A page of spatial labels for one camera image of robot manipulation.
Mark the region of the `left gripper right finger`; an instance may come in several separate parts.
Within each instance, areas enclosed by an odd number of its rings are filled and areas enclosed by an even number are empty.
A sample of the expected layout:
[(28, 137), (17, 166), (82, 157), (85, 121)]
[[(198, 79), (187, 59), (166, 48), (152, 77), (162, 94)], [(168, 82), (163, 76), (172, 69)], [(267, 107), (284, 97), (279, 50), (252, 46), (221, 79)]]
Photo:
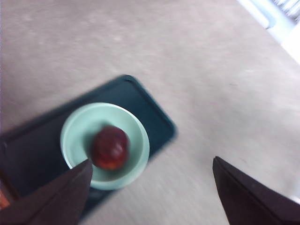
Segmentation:
[(212, 170), (231, 225), (298, 225), (300, 205), (248, 176), (220, 157)]

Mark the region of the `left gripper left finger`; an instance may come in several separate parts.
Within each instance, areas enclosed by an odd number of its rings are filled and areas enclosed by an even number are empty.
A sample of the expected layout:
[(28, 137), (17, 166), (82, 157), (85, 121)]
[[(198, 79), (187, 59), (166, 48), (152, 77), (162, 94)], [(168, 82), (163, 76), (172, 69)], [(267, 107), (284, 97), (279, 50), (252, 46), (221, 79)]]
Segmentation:
[(92, 177), (87, 159), (56, 179), (0, 211), (2, 225), (76, 225), (85, 206)]

